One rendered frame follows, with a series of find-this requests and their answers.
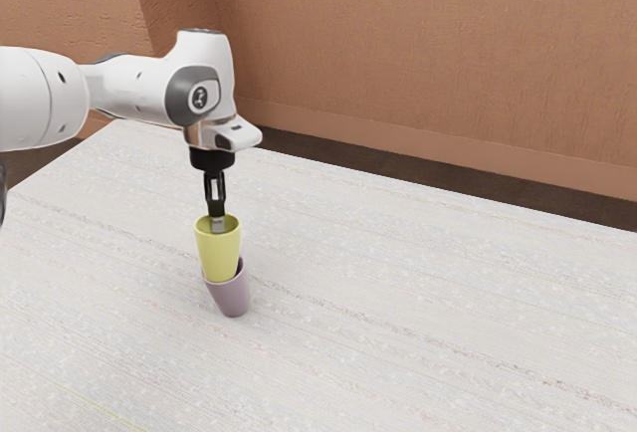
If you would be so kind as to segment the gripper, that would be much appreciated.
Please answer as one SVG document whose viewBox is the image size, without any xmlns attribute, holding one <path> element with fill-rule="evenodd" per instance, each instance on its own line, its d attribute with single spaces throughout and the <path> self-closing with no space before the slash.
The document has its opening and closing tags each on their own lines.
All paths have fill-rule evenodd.
<svg viewBox="0 0 637 432">
<path fill-rule="evenodd" d="M 224 233 L 226 187 L 223 170 L 235 163 L 235 154 L 223 150 L 189 149 L 193 168 L 204 171 L 204 196 L 212 233 Z"/>
</svg>

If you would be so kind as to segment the yellow-green cup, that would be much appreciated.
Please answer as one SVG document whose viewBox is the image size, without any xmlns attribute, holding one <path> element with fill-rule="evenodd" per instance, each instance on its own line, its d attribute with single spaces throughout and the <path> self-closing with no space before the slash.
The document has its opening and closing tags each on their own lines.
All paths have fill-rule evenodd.
<svg viewBox="0 0 637 432">
<path fill-rule="evenodd" d="M 226 283 L 238 268 L 241 248 L 239 220 L 226 214 L 223 220 L 200 217 L 194 224 L 195 243 L 203 275 L 208 282 Z"/>
</svg>

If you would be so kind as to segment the mauve cup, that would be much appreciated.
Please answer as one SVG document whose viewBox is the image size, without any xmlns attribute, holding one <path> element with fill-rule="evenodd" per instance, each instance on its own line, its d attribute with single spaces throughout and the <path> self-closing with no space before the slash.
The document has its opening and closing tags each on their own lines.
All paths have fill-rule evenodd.
<svg viewBox="0 0 637 432">
<path fill-rule="evenodd" d="M 235 276 L 224 283 L 213 283 L 202 275 L 205 287 L 218 310 L 228 318 L 244 315 L 251 306 L 250 278 L 245 262 L 239 258 Z"/>
</svg>

